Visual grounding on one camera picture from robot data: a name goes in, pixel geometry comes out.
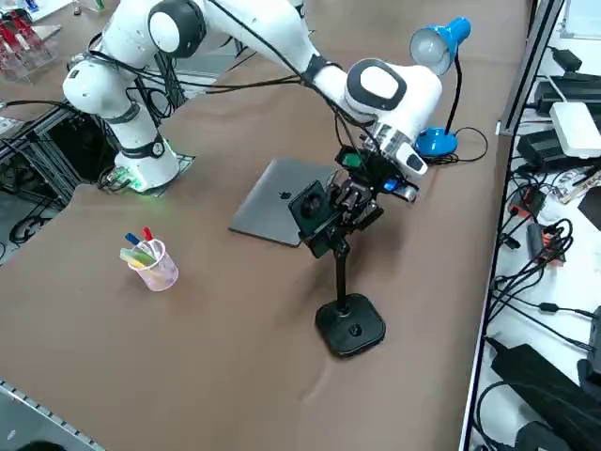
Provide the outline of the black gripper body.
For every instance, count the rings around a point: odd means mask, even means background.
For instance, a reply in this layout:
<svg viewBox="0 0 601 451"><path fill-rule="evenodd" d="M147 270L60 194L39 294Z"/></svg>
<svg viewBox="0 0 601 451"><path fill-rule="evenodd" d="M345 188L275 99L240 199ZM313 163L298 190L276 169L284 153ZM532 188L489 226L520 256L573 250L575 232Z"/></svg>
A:
<svg viewBox="0 0 601 451"><path fill-rule="evenodd" d="M376 191L395 191L399 187L399 169L380 153L342 145L338 163L353 179Z"/></svg>

